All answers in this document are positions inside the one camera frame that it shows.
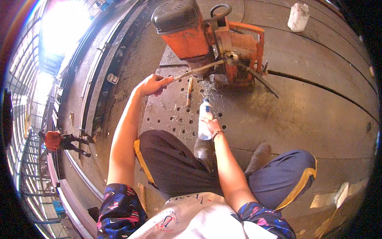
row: knee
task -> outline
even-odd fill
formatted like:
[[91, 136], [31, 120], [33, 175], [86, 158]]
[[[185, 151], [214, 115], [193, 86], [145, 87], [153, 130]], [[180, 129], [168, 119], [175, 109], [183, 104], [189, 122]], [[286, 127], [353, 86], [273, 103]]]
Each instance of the knee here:
[[316, 158], [310, 152], [306, 150], [296, 150], [295, 156], [299, 158], [299, 162], [305, 168], [310, 167], [310, 168], [313, 168], [314, 170], [317, 170]]
[[165, 138], [165, 133], [167, 132], [163, 130], [147, 130], [139, 136], [141, 145], [147, 146], [152, 143], [158, 143], [160, 140]]

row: plastic water bottle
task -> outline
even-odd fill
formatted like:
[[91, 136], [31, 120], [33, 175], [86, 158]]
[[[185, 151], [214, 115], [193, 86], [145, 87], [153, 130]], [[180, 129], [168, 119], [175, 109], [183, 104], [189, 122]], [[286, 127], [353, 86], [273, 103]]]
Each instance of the plastic water bottle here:
[[207, 128], [207, 124], [201, 121], [201, 117], [212, 120], [212, 106], [208, 99], [204, 99], [199, 108], [199, 131], [197, 135], [201, 140], [210, 140], [212, 138], [211, 132]]
[[294, 32], [303, 31], [308, 22], [309, 15], [308, 5], [295, 3], [290, 10], [288, 27]]

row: yellow stripe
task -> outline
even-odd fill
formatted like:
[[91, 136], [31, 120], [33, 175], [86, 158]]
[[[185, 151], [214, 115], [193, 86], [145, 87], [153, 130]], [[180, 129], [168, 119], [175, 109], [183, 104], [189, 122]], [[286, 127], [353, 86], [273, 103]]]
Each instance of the yellow stripe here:
[[146, 174], [147, 179], [149, 180], [150, 183], [155, 185], [154, 179], [151, 176], [149, 168], [147, 167], [146, 162], [143, 160], [143, 156], [142, 156], [141, 149], [140, 149], [140, 143], [141, 143], [140, 139], [137, 139], [134, 141], [135, 154], [138, 158], [139, 164], [141, 165], [143, 172]]
[[313, 169], [311, 167], [308, 167], [304, 170], [300, 181], [298, 181], [297, 185], [293, 188], [293, 190], [289, 193], [289, 195], [284, 199], [284, 201], [276, 208], [276, 210], [279, 210], [281, 208], [286, 207], [289, 203], [293, 202], [293, 200], [297, 197], [297, 195], [302, 191], [302, 189], [305, 187], [306, 183], [308, 182], [308, 179], [311, 175], [313, 175], [314, 178], [316, 178], [317, 174], [317, 159], [314, 157], [314, 160], [316, 161], [316, 169]]

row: patterned sleeve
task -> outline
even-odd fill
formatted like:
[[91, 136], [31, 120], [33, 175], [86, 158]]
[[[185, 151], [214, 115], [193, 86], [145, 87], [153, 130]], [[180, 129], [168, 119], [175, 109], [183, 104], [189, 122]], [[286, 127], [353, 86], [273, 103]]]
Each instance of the patterned sleeve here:
[[264, 208], [256, 202], [244, 204], [237, 214], [241, 220], [250, 221], [261, 226], [275, 234], [278, 239], [296, 238], [295, 232], [281, 213]]
[[98, 218], [98, 239], [127, 238], [147, 221], [135, 191], [125, 184], [109, 184]]

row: red shirt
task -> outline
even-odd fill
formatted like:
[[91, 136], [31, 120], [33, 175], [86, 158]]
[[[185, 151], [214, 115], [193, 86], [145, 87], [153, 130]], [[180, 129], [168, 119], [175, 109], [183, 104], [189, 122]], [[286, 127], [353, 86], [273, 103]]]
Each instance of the red shirt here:
[[45, 135], [45, 146], [50, 150], [58, 150], [60, 148], [61, 134], [57, 131], [48, 131]]

